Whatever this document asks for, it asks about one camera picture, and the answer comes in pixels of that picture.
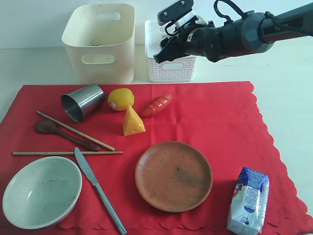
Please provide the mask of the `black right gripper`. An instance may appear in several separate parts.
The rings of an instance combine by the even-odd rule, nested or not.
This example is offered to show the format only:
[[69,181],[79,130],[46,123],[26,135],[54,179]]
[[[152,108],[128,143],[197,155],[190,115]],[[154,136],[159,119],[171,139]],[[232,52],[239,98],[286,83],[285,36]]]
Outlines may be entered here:
[[189,55],[202,56],[211,62],[224,59],[222,31],[215,27],[194,28],[176,37],[164,38],[160,47],[161,51],[154,55],[158,64]]

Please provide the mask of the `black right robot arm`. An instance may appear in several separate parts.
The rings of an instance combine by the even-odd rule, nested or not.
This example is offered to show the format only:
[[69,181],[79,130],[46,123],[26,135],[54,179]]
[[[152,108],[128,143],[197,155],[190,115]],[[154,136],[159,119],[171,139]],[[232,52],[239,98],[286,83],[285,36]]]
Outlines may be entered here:
[[233,1],[225,1],[239,16],[234,21],[222,14],[215,1],[215,13],[224,18],[223,26],[216,27],[213,21],[201,19],[193,11],[192,0],[178,0],[157,14],[158,25],[173,33],[160,42],[160,52],[154,55],[160,64],[186,56],[202,56],[211,62],[228,57],[245,56],[268,51],[276,41],[312,36],[313,5],[306,4],[280,15],[269,11],[244,12]]

